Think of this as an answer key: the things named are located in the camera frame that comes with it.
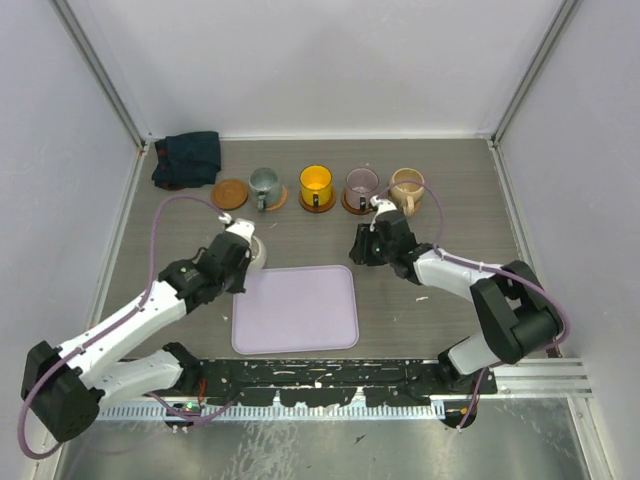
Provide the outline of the white ceramic mug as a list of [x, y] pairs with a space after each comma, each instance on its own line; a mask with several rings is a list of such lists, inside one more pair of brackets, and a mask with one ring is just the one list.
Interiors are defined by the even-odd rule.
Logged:
[[267, 251], [264, 242], [257, 236], [254, 236], [251, 240], [250, 252], [251, 259], [247, 273], [255, 274], [264, 268], [267, 259]]

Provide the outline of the beige ceramic mug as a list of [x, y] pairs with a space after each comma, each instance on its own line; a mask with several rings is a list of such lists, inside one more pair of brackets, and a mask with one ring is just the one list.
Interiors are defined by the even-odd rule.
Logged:
[[423, 175], [412, 168], [398, 169], [390, 178], [389, 198], [407, 217], [420, 207], [425, 193]]

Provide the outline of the brown wooden coaster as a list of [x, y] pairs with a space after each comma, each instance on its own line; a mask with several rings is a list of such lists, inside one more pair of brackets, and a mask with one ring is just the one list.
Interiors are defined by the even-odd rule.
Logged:
[[224, 211], [242, 207], [249, 196], [249, 188], [240, 179], [231, 178], [217, 183], [211, 192], [211, 201]]
[[313, 205], [307, 204], [305, 202], [304, 198], [303, 198], [303, 195], [299, 194], [299, 203], [300, 203], [301, 207], [305, 211], [313, 213], [313, 214], [321, 214], [321, 213], [325, 213], [325, 212], [327, 212], [327, 211], [329, 211], [329, 210], [331, 210], [333, 208], [333, 206], [336, 203], [336, 194], [335, 194], [335, 192], [332, 192], [328, 202], [325, 203], [324, 205], [319, 206], [319, 207], [314, 207]]
[[346, 196], [346, 190], [342, 192], [341, 195], [341, 205], [342, 207], [349, 213], [356, 215], [356, 216], [364, 216], [364, 215], [368, 215], [373, 211], [373, 208], [369, 205], [367, 208], [365, 208], [364, 210], [361, 209], [356, 209], [353, 208], [349, 205], [349, 203], [347, 202], [347, 196]]

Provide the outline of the clear purple glass mug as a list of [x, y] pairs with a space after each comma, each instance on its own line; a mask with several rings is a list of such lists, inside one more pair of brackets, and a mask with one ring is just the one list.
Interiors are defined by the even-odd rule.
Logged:
[[345, 181], [346, 204], [359, 212], [366, 211], [378, 187], [379, 177], [373, 170], [364, 167], [351, 170]]

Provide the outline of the lavender plastic tray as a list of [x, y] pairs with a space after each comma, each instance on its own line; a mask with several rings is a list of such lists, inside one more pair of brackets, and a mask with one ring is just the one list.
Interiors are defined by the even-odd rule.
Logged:
[[231, 345], [241, 355], [349, 349], [359, 340], [354, 280], [343, 265], [264, 269], [233, 298]]

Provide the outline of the grey ceramic mug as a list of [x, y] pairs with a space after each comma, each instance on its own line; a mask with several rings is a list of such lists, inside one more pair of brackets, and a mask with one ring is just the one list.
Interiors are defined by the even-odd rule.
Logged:
[[249, 199], [258, 211], [275, 206], [281, 199], [283, 189], [277, 173], [267, 167], [254, 170], [249, 177]]

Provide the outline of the yellow glass mug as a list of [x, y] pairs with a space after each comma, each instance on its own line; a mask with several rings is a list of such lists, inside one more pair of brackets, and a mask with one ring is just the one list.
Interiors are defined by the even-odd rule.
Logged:
[[313, 208], [327, 204], [332, 192], [332, 174], [322, 165], [310, 165], [300, 174], [300, 193], [303, 202]]

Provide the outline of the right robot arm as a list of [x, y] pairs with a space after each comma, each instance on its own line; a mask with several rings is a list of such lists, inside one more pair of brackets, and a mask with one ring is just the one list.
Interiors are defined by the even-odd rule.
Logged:
[[449, 393], [462, 393], [484, 368], [514, 365], [564, 333], [558, 308], [528, 264], [481, 264], [420, 243], [397, 211], [358, 224], [349, 258], [357, 265], [388, 265], [403, 280], [473, 304], [480, 331], [438, 355], [438, 379]]

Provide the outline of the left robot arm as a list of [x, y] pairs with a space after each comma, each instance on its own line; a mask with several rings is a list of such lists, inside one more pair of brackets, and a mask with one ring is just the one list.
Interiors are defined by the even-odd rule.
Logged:
[[169, 264], [143, 293], [99, 325], [57, 347], [42, 341], [27, 356], [19, 422], [33, 413], [64, 443], [87, 430], [110, 402], [172, 390], [194, 393], [199, 362], [181, 345], [169, 345], [140, 361], [124, 356], [165, 326], [244, 290], [255, 225], [238, 220], [219, 233], [198, 260]]

